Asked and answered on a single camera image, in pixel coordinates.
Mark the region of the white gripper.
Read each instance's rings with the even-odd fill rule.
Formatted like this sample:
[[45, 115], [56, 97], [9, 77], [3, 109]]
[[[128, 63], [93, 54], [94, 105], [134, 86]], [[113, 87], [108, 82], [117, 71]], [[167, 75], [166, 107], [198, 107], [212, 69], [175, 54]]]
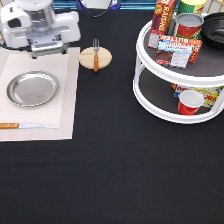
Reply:
[[0, 9], [3, 47], [26, 50], [33, 58], [62, 53], [81, 37], [79, 14], [57, 11], [53, 0], [14, 0]]

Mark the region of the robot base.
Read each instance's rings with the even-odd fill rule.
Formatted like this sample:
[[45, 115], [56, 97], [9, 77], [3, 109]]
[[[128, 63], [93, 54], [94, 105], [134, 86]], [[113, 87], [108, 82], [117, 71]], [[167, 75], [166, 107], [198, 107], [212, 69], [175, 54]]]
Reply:
[[92, 18], [98, 18], [110, 9], [119, 9], [121, 0], [76, 0], [76, 5]]

